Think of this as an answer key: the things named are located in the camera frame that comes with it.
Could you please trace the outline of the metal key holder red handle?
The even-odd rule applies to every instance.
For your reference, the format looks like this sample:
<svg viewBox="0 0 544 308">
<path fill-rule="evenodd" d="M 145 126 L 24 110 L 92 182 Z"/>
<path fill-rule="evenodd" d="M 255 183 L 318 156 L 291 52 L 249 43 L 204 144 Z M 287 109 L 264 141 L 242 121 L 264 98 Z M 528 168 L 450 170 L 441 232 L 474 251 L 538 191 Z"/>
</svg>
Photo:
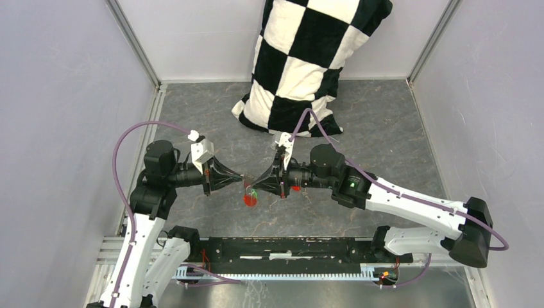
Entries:
<svg viewBox="0 0 544 308">
<path fill-rule="evenodd" d="M 258 202 L 258 199 L 253 198 L 250 194 L 252 190 L 251 184 L 253 183 L 254 179 L 249 174 L 243 174 L 242 177 L 242 184 L 244 187 L 244 195 L 242 197 L 242 200 L 247 207 L 254 207 Z"/>
</svg>

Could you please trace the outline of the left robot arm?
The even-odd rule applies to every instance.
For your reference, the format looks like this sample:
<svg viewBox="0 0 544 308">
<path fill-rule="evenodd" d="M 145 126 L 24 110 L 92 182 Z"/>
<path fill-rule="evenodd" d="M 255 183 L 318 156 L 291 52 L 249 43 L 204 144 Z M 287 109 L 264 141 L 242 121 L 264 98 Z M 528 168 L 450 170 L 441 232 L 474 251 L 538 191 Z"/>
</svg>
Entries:
<svg viewBox="0 0 544 308">
<path fill-rule="evenodd" d="M 177 268 L 201 255 L 195 228 L 175 226 L 156 261 L 151 260 L 159 234 L 181 187 L 201 186 L 204 195 L 242 181 L 242 175 L 220 163 L 214 146 L 201 137 L 192 144 L 186 160 L 169 141 L 149 144 L 144 169 L 130 194 L 129 218 L 114 272 L 99 300 L 89 307 L 158 307 Z"/>
</svg>

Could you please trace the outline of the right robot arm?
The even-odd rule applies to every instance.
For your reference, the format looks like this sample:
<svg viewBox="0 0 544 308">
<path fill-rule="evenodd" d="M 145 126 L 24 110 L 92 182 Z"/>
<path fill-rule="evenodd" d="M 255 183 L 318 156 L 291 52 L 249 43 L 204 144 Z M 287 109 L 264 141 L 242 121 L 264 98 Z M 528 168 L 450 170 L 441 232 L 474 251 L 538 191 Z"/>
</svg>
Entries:
<svg viewBox="0 0 544 308">
<path fill-rule="evenodd" d="M 379 262 L 394 255 L 437 253 L 473 268 L 488 265 L 493 220 L 480 198 L 462 202 L 403 191 L 349 166 L 330 144 L 313 147 L 309 163 L 301 164 L 279 146 L 271 166 L 251 183 L 252 189 L 282 198 L 295 187 L 330 189 L 331 198 L 346 208 L 384 212 L 417 223 L 415 228 L 377 228 L 370 252 Z"/>
</svg>

